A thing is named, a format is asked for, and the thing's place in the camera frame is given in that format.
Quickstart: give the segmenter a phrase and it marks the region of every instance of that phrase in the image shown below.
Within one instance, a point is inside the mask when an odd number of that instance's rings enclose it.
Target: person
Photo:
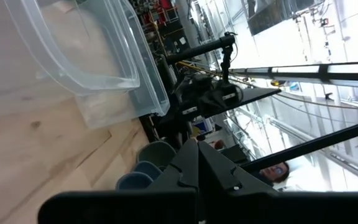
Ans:
[[[273,187],[274,183],[284,182],[288,178],[290,175],[290,167],[288,163],[282,162],[251,174],[263,183]]]

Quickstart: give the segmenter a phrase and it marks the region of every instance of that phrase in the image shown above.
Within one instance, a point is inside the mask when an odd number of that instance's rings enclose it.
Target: wooden tabletop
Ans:
[[[37,223],[62,191],[114,189],[147,143],[138,119],[87,128],[74,99],[0,117],[0,223]]]

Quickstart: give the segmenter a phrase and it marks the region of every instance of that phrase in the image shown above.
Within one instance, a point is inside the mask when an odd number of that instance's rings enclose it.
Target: clear plastic bin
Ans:
[[[0,115],[70,97],[91,128],[166,114],[167,94],[127,0],[5,3],[11,19],[0,12]]]

